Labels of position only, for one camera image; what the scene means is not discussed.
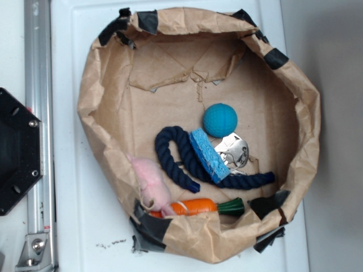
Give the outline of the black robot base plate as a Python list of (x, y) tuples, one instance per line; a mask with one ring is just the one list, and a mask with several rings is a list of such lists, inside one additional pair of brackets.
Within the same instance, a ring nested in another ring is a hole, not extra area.
[(1, 88), (1, 216), (42, 177), (41, 121)]

